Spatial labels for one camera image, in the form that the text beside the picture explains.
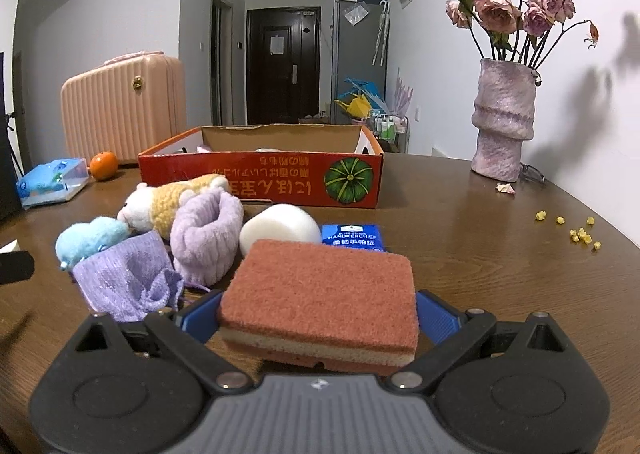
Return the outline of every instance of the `orange fruit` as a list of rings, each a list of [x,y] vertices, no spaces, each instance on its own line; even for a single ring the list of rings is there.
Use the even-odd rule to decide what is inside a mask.
[[[118,172],[118,157],[110,151],[98,153],[91,159],[89,173],[98,181],[112,178]]]

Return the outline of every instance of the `suitcase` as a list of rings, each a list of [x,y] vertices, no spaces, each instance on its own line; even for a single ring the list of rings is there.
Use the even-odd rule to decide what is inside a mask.
[[[120,163],[186,130],[184,68],[162,52],[116,57],[67,80],[62,123],[68,156],[87,163],[112,151]]]

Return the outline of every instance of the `red sponge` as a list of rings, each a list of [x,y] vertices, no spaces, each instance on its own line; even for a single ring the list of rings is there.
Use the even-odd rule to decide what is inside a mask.
[[[396,254],[257,241],[222,298],[219,320],[234,350],[390,374],[417,347],[411,264]]]

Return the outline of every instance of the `wooden table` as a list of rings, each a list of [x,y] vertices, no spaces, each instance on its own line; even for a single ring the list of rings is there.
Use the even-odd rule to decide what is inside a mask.
[[[18,238],[36,261],[33,278],[2,287],[0,297],[0,426],[24,454],[40,452],[27,422],[31,391],[88,314],[78,288],[58,270],[55,240],[75,222],[115,215],[137,182],[138,171],[128,170],[65,205],[32,209],[0,227],[0,245]],[[598,452],[638,454],[640,250],[554,185],[518,184],[515,197],[495,185],[466,161],[387,155],[377,210],[308,211],[320,224],[377,223],[389,250],[411,259],[416,287],[461,309],[484,307],[503,320],[551,312],[609,392],[612,413]],[[542,209],[547,219],[537,222]],[[556,224],[558,215],[565,225]],[[569,238],[589,215],[596,218],[591,234],[602,242],[597,253]],[[254,375],[278,369],[230,355],[215,339],[211,345]]]

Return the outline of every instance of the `textured vase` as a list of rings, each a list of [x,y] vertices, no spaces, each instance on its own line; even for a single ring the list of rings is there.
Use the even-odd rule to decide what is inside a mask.
[[[527,66],[509,60],[482,59],[476,110],[478,149],[471,169],[499,181],[520,176],[522,142],[533,138],[536,79]]]

